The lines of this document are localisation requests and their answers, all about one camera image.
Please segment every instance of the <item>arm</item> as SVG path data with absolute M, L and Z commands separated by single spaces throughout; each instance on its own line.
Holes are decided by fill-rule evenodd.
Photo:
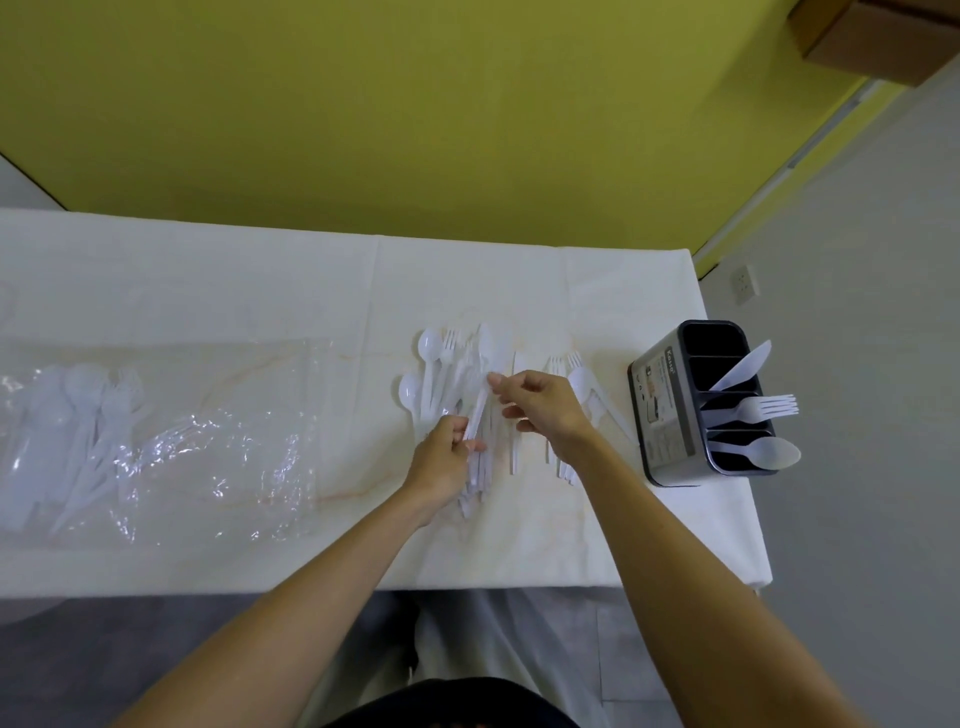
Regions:
M 590 426 L 566 379 L 491 375 L 504 416 L 569 463 L 684 725 L 862 727 L 820 665 Z
M 289 726 L 407 539 L 463 489 L 467 419 L 444 417 L 396 493 L 202 644 L 114 728 Z

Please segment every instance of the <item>clear plastic bag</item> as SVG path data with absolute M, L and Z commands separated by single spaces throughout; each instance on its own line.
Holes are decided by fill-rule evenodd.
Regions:
M 329 342 L 317 340 L 135 349 L 0 340 L 0 508 L 9 516 L 30 488 L 44 494 L 22 528 L 0 528 L 0 545 L 203 546 L 296 536 L 315 495 L 329 355 Z M 86 400 L 65 383 L 78 364 L 109 371 L 113 389 L 133 372 L 143 406 L 125 440 L 122 427 L 110 430 L 101 398 L 93 439 L 105 444 L 85 451 L 86 475 L 71 480 L 69 452 L 89 434 Z M 59 393 L 45 383 L 57 377 Z M 14 476 L 14 464 L 27 477 Z M 87 503 L 96 489 L 71 491 L 83 492 L 69 512 L 70 489 L 58 483 L 77 489 L 92 473 L 98 497 Z

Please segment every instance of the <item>cardboard box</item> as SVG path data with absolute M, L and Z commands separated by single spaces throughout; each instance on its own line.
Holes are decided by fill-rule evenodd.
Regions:
M 960 18 L 960 0 L 801 0 L 788 22 L 808 61 L 920 85 L 960 53 L 960 19 L 947 12 Z

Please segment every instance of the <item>leg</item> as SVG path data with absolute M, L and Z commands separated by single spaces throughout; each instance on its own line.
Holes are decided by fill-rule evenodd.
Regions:
M 593 693 L 556 633 L 521 589 L 423 592 L 414 681 L 501 677 L 537 692 L 582 728 L 606 728 Z
M 310 694 L 296 728 L 319 728 L 407 686 L 416 611 L 392 592 L 374 592 Z

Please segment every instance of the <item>hand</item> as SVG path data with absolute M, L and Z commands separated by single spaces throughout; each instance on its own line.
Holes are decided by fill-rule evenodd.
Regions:
M 414 450 L 410 472 L 400 492 L 417 499 L 427 525 L 441 508 L 460 495 L 467 482 L 467 458 L 483 452 L 480 440 L 464 440 L 466 417 L 446 415 Z
M 572 445 L 595 432 L 565 376 L 528 370 L 513 376 L 491 373 L 487 381 L 500 403 L 510 405 L 503 416 L 519 419 L 520 432 L 546 437 L 561 460 L 569 462 Z

